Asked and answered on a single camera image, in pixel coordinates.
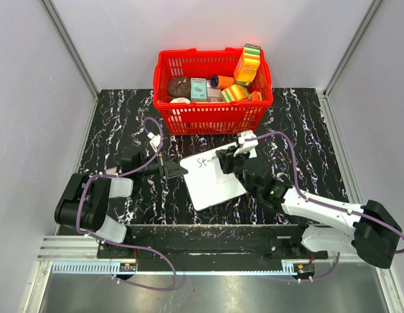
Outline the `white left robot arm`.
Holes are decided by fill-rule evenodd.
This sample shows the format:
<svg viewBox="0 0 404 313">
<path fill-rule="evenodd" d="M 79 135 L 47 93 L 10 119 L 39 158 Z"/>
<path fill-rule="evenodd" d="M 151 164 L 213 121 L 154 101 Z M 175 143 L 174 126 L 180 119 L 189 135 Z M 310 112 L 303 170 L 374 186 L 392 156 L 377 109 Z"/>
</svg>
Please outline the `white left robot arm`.
<svg viewBox="0 0 404 313">
<path fill-rule="evenodd" d="M 186 175 L 188 170 L 165 152 L 158 152 L 148 157 L 143 153 L 127 155 L 114 171 L 92 181 L 85 196 L 82 193 L 89 177 L 72 174 L 55 209 L 54 220 L 61 226 L 112 242 L 112 251 L 120 258 L 127 258 L 133 253 L 134 242 L 127 237 L 127 227 L 108 216 L 109 200 L 135 195 L 147 176 L 157 174 L 170 179 Z"/>
</svg>

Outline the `white whiteboard marker pen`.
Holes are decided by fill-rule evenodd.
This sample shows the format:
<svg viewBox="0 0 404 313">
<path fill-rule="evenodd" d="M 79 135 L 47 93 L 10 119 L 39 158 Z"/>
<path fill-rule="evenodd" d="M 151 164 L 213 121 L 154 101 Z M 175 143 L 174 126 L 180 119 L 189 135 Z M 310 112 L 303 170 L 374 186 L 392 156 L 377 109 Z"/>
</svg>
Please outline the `white whiteboard marker pen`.
<svg viewBox="0 0 404 313">
<path fill-rule="evenodd" d="M 218 156 L 213 156 L 211 158 L 208 158 L 207 162 L 212 162 L 212 161 L 217 160 L 217 159 L 218 159 Z"/>
</svg>

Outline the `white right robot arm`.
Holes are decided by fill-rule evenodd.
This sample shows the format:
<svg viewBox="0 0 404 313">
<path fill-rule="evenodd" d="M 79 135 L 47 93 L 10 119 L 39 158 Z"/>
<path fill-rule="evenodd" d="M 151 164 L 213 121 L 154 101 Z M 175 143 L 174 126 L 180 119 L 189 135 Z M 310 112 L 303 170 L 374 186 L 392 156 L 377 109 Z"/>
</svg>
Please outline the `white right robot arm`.
<svg viewBox="0 0 404 313">
<path fill-rule="evenodd" d="M 323 231 L 308 226 L 290 241 L 290 252 L 304 258 L 311 252 L 334 251 L 356 254 L 370 265 L 388 269 L 396 254 L 402 229 L 381 203 L 345 203 L 312 197 L 296 186 L 272 177 L 271 170 L 237 147 L 215 152 L 220 169 L 232 174 L 246 192 L 272 211 L 300 216 L 326 225 Z"/>
</svg>

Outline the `small white whiteboard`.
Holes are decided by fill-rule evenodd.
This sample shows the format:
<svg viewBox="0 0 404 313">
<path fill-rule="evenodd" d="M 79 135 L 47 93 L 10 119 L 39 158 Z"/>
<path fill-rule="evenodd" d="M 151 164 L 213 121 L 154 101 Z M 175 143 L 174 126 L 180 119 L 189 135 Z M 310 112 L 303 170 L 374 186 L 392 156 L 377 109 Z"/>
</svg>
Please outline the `small white whiteboard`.
<svg viewBox="0 0 404 313">
<path fill-rule="evenodd" d="M 234 174 L 222 173 L 218 159 L 207 162 L 208 158 L 216 156 L 216 150 L 229 146 L 237 145 L 229 143 L 180 160 L 179 165 L 188 170 L 183 179 L 195 211 L 203 211 L 246 193 Z"/>
</svg>

